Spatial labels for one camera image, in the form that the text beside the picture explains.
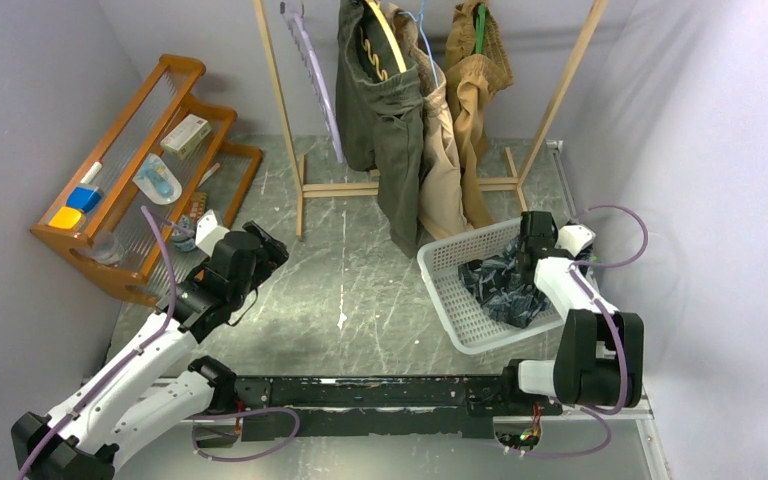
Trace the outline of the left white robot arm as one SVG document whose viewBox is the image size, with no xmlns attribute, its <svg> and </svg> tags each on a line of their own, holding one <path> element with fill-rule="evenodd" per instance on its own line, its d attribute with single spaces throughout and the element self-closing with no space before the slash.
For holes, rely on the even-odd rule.
<svg viewBox="0 0 768 480">
<path fill-rule="evenodd" d="M 254 222 L 229 230 L 196 227 L 207 258 L 174 282 L 136 336 L 73 395 L 11 428 L 21 479 L 111 479 L 140 450 L 189 418 L 231 418 L 245 410 L 236 374 L 204 356 L 157 392 L 172 364 L 201 344 L 289 258 L 286 245 Z"/>
</svg>

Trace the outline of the dark shark print shorts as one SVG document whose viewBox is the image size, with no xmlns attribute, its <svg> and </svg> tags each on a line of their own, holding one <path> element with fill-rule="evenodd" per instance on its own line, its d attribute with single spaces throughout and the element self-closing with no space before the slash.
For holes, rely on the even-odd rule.
<svg viewBox="0 0 768 480">
<path fill-rule="evenodd" d="M 459 265 L 458 276 L 488 318 L 524 329 L 549 309 L 550 302 L 523 280 L 516 264 L 517 246 L 518 240 L 512 239 L 496 255 Z"/>
</svg>

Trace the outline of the lilac plastic hanger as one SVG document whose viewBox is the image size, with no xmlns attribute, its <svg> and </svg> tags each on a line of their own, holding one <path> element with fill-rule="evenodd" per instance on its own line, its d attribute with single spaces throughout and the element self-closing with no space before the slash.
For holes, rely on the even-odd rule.
<svg viewBox="0 0 768 480">
<path fill-rule="evenodd" d="M 305 26 L 304 4 L 302 1 L 281 1 L 279 11 L 299 51 L 302 63 L 307 70 L 315 98 L 323 114 L 325 128 L 331 140 L 337 162 L 344 164 L 345 157 L 336 122 L 334 105 L 328 93 L 318 55 Z"/>
</svg>

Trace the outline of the olive green shorts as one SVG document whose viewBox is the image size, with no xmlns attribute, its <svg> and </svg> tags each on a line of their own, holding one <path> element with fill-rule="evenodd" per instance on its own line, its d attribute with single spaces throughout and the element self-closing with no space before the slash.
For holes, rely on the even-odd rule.
<svg viewBox="0 0 768 480">
<path fill-rule="evenodd" d="M 335 115 L 344 157 L 356 171 L 380 173 L 378 205 L 390 237 L 407 256 L 418 250 L 423 165 L 423 99 L 418 69 L 393 49 L 363 1 L 342 1 L 338 12 Z"/>
</svg>

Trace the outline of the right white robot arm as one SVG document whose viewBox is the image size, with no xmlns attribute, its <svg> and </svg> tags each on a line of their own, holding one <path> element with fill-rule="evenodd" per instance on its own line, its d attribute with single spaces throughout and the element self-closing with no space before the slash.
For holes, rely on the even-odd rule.
<svg viewBox="0 0 768 480">
<path fill-rule="evenodd" d="M 514 363 L 516 377 L 499 391 L 502 406 L 522 414 L 539 396 L 612 415 L 642 395 L 644 323 L 607 301 L 585 278 L 580 254 L 595 241 L 588 227 L 559 227 L 549 212 L 520 220 L 516 266 L 559 314 L 563 331 L 552 360 Z"/>
</svg>

